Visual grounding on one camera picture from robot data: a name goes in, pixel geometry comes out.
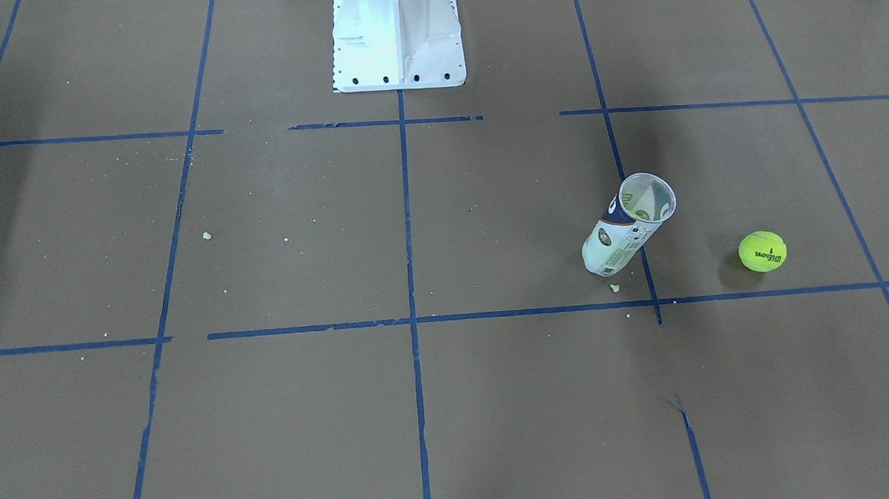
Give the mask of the yellow tennis ball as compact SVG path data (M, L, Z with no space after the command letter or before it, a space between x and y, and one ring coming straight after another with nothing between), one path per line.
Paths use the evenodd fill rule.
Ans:
M745 236L737 247L741 264L757 273L779 268L788 255L783 238L773 232L753 232Z

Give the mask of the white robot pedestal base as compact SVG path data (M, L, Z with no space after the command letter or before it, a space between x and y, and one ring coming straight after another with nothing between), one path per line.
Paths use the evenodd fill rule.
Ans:
M458 0L333 0L332 89L338 93L465 84Z

